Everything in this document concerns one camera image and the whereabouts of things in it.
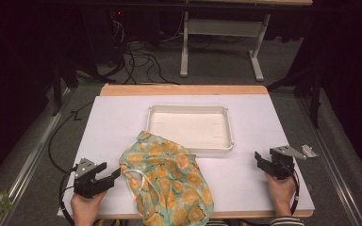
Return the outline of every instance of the hand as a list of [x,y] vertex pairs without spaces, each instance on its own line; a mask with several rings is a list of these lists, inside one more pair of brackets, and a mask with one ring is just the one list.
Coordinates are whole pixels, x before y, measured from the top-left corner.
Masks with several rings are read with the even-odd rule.
[[277,217],[291,216],[290,199],[295,193],[295,182],[292,177],[284,180],[277,180],[266,172],[269,181],[269,192],[274,205],[275,215]]
[[106,193],[104,191],[92,199],[87,199],[74,193],[71,206],[75,226],[91,226],[93,224],[98,217],[99,206]]

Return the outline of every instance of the yellow patterned fabric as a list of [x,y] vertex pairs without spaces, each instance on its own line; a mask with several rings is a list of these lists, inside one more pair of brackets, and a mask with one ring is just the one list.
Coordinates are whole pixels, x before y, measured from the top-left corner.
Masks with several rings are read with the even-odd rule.
[[195,154],[147,132],[119,160],[146,225],[206,225],[214,203]]

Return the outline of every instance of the gray floor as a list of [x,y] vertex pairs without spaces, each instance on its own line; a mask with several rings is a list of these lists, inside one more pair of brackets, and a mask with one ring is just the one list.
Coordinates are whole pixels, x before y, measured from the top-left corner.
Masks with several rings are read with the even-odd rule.
[[[136,43],[132,50],[134,54],[154,54],[162,76],[179,84],[267,86],[286,75],[301,44],[300,41],[264,41],[258,58],[265,80],[258,83],[247,58],[247,46],[253,46],[253,41],[235,40],[216,37],[206,48],[202,47],[207,42],[192,40],[190,45],[194,48],[189,49],[187,78],[179,76],[181,46],[176,45],[177,42],[163,42],[160,48]],[[146,58],[136,59],[136,64],[143,62]],[[161,82],[158,66],[149,71],[149,76],[148,68],[149,65],[136,68],[134,79],[138,83]],[[109,70],[105,65],[100,65],[99,69],[101,73]],[[126,71],[122,70],[112,78],[121,84],[127,78]],[[102,86],[99,82],[80,79],[79,88],[66,93],[67,102],[59,116],[51,116],[54,104],[50,102],[5,159],[0,168],[0,190],[13,191],[11,197],[16,199],[15,209],[1,220],[2,225],[67,225],[63,218],[57,217],[58,185],[62,174],[51,164],[45,141],[55,125],[70,116],[70,111],[93,100]],[[320,154],[317,158],[298,161],[316,206],[314,215],[305,220],[306,225],[362,225],[362,163],[344,135],[325,93],[321,93],[320,129],[315,129],[307,119],[308,100],[294,98],[292,89],[280,88],[271,93],[271,99],[289,144],[292,147],[307,144]],[[90,111],[89,105],[78,114],[81,121],[67,121],[52,142],[53,156],[65,169],[74,162]],[[24,168],[25,163],[30,162],[35,168]],[[14,184],[16,181],[22,183],[18,186]]]

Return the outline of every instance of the wooden table edge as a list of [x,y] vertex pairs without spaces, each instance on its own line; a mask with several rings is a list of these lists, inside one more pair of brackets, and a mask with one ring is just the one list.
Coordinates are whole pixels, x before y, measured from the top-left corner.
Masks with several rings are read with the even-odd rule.
[[[309,218],[313,210],[296,210],[296,218]],[[100,215],[99,219],[142,219],[139,214]],[[275,218],[273,211],[215,212],[211,218]]]
[[264,86],[104,85],[101,96],[269,94]]

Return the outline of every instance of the plastic tray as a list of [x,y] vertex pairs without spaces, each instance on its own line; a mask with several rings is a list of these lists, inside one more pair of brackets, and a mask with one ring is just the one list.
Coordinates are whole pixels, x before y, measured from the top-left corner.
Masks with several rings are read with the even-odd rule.
[[146,130],[193,153],[227,153],[234,146],[223,106],[153,105]]

